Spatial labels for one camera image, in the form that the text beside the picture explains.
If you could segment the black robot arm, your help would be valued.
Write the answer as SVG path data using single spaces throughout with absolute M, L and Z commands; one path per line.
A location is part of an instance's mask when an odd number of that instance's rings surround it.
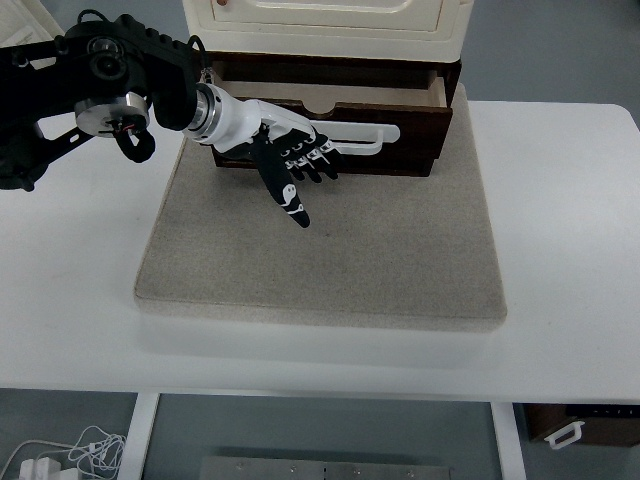
M 173 131 L 194 119 L 197 83 L 210 76 L 201 39 L 174 40 L 129 14 L 94 16 L 80 14 L 52 40 L 2 48 L 2 189 L 33 190 L 51 163 L 94 137 L 142 163 L 155 151 L 151 117 Z

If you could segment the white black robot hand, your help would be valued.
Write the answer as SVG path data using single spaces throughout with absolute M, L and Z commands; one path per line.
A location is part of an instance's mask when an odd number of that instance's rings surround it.
M 185 136 L 226 159 L 251 161 L 274 201 L 307 228 L 310 218 L 294 181 L 337 179 L 345 161 L 335 144 L 307 118 L 280 106 L 240 101 L 208 83 L 199 83 L 196 92 L 196 113 Z

